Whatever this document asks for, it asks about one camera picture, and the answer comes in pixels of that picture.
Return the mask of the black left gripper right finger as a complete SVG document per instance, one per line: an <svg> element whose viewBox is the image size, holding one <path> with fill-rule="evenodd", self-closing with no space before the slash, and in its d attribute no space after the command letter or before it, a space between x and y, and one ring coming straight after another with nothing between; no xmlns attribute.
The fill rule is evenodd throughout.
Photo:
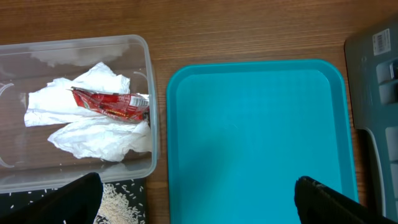
<svg viewBox="0 0 398 224"><path fill-rule="evenodd" d="M296 181L294 202L302 224L397 224L308 176Z"/></svg>

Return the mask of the white napkin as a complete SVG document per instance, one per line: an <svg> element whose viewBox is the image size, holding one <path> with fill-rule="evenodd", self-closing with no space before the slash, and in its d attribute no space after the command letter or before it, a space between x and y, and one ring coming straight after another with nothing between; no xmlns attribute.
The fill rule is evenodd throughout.
<svg viewBox="0 0 398 224"><path fill-rule="evenodd" d="M130 78L115 74L103 62L74 80L56 78L45 88L29 93L25 126L62 125L48 140L77 159L94 157L121 162L130 150L151 152L152 136L148 121L118 121L79 107L70 91L77 87L103 93L131 94L130 82Z"/></svg>

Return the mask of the red snack wrapper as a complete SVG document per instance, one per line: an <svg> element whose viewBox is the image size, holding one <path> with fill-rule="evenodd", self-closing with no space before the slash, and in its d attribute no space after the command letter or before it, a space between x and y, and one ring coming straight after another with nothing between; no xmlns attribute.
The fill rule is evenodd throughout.
<svg viewBox="0 0 398 224"><path fill-rule="evenodd" d="M103 93L83 88L70 89L79 107L125 122L150 120L149 99L140 94Z"/></svg>

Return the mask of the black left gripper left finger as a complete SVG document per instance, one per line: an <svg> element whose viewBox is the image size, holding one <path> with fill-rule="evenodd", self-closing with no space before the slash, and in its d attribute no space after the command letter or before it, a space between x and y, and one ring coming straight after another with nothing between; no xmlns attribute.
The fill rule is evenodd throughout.
<svg viewBox="0 0 398 224"><path fill-rule="evenodd" d="M103 184L92 172L30 205L1 217L1 223L93 223L101 206Z"/></svg>

